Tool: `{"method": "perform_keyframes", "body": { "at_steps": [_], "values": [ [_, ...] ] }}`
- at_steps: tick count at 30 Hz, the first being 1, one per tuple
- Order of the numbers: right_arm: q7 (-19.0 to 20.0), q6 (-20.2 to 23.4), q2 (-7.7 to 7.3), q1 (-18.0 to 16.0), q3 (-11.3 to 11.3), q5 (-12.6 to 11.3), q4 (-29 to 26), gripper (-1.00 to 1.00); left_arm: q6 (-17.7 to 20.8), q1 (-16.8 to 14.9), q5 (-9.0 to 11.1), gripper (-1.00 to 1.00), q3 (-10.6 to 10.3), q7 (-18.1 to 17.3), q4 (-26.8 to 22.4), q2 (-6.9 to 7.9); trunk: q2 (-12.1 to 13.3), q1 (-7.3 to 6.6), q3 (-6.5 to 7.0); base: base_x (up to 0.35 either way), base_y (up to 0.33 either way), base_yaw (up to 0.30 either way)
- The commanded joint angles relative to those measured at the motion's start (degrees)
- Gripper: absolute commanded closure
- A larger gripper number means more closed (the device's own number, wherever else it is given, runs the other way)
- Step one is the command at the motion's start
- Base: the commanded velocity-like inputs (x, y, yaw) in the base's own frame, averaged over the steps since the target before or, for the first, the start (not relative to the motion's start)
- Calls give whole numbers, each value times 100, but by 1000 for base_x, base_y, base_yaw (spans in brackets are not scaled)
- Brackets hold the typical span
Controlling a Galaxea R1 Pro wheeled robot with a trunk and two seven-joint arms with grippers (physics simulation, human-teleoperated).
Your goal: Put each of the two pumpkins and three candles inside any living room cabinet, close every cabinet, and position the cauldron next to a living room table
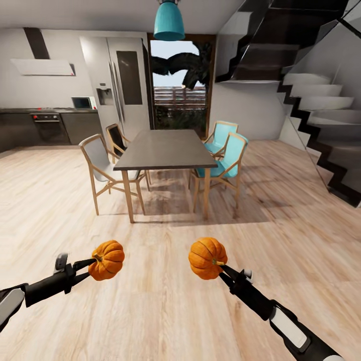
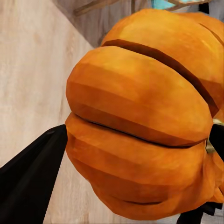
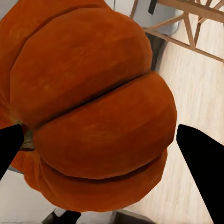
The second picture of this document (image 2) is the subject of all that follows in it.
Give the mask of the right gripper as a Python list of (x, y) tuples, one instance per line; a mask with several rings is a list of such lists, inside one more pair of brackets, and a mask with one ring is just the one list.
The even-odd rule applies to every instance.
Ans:
[(183, 216), (190, 221), (199, 221), (202, 218), (203, 214), (214, 216), (215, 208), (222, 209), (222, 206), (222, 203), (206, 202), (204, 205), (197, 208), (196, 210), (184, 212)]

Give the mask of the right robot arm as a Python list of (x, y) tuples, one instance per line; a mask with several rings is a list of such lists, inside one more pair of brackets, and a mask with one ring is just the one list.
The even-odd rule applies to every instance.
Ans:
[(214, 216), (215, 208), (222, 209), (222, 206), (222, 203), (206, 202), (204, 205), (197, 208), (196, 210), (190, 210), (181, 213), (176, 224), (202, 224), (201, 218), (203, 214)]

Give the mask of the pumpkin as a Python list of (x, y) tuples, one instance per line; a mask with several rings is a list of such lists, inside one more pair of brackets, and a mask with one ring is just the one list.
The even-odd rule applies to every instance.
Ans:
[(159, 220), (196, 210), (224, 183), (211, 144), (224, 126), (224, 23), (143, 9), (74, 66), (66, 153), (114, 214)]
[(214, 190), (213, 196), (209, 201), (215, 203), (224, 203), (224, 183)]

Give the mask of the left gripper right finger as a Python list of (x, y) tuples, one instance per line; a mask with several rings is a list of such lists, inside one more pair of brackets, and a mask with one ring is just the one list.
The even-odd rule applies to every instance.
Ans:
[(224, 162), (224, 126), (213, 124), (209, 140)]

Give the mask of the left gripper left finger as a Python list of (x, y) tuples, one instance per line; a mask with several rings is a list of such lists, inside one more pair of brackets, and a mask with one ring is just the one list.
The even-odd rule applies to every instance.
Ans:
[(0, 168), (0, 224), (43, 224), (67, 142), (53, 127)]

